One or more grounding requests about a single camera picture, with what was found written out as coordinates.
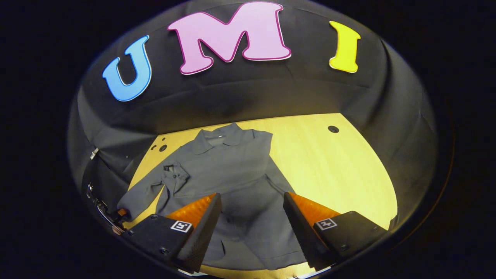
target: dark background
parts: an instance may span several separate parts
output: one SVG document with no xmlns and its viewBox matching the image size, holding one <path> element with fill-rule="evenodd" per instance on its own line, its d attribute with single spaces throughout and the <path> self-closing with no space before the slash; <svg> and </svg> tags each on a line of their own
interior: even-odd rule
<svg viewBox="0 0 496 279">
<path fill-rule="evenodd" d="M 366 264 L 344 267 L 333 276 L 492 277 L 494 1 L 319 2 L 393 46 L 428 92 L 446 98 L 456 135 L 449 182 L 423 225 L 386 256 L 366 258 Z M 2 219 L 7 235 L 3 278 L 170 277 L 105 234 L 86 212 L 70 177 L 65 134 L 70 101 L 97 55 L 175 3 L 2 3 L 7 86 L 1 95 L 8 142 L 2 158 L 9 191 L 3 197 L 12 209 Z M 110 20 L 116 12 L 126 20 Z"/>
</svg>

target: gray shirt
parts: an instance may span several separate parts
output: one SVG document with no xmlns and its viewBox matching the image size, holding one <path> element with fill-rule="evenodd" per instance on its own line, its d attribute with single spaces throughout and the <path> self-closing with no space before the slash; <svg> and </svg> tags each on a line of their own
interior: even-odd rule
<svg viewBox="0 0 496 279">
<path fill-rule="evenodd" d="M 156 213 L 166 216 L 220 193 L 222 213 L 203 264 L 234 270 L 275 270 L 305 262 L 283 209 L 291 185 L 269 156 L 272 134 L 236 123 L 201 130 L 134 185 L 119 201 L 127 220 L 142 213 L 165 184 Z"/>
</svg>

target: pink letter m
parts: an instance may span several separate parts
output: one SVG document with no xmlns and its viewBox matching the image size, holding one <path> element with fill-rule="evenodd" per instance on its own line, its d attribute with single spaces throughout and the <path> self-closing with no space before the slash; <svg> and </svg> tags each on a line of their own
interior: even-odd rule
<svg viewBox="0 0 496 279">
<path fill-rule="evenodd" d="M 226 24 L 217 18 L 197 12 L 183 17 L 171 25 L 175 30 L 184 63 L 182 74 L 194 74 L 210 68 L 214 60 L 203 54 L 200 41 L 225 62 L 231 62 L 241 38 L 246 33 L 248 47 L 243 57 L 248 60 L 282 60 L 291 56 L 284 46 L 278 13 L 283 7 L 270 2 L 242 4 Z"/>
</svg>

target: blue letter u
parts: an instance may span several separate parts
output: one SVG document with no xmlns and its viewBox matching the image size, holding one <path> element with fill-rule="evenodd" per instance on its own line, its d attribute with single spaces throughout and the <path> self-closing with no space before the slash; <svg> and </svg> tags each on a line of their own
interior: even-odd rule
<svg viewBox="0 0 496 279">
<path fill-rule="evenodd" d="M 136 79 L 131 84 L 124 84 L 117 64 L 120 58 L 117 57 L 103 71 L 102 77 L 107 81 L 107 85 L 112 95 L 119 101 L 126 102 L 138 97 L 145 89 L 152 78 L 152 68 L 146 55 L 145 42 L 150 36 L 146 35 L 132 43 L 124 52 L 131 55 L 131 60 L 136 70 Z"/>
</svg>

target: table surface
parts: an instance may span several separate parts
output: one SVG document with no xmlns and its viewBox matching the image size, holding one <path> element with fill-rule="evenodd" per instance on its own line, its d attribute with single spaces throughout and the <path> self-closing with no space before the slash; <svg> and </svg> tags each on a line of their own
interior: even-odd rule
<svg viewBox="0 0 496 279">
<path fill-rule="evenodd" d="M 150 148 L 145 154 L 129 188 L 169 154 L 193 140 L 201 129 L 211 131 L 228 124 L 157 136 L 151 145 L 156 147 L 153 150 Z M 393 185 L 374 150 L 343 115 L 288 116 L 242 121 L 237 124 L 241 129 L 273 134 L 270 156 L 296 194 L 339 213 L 354 210 L 388 229 L 390 220 L 397 214 Z M 329 126 L 337 127 L 339 132 L 330 132 Z M 167 148 L 159 151 L 164 144 Z M 155 213 L 160 194 L 147 210 L 133 222 L 124 223 L 124 226 L 131 228 Z M 228 279 L 286 279 L 314 271 L 307 263 L 275 271 L 235 271 L 207 266 L 201 268 L 203 273 Z"/>
</svg>

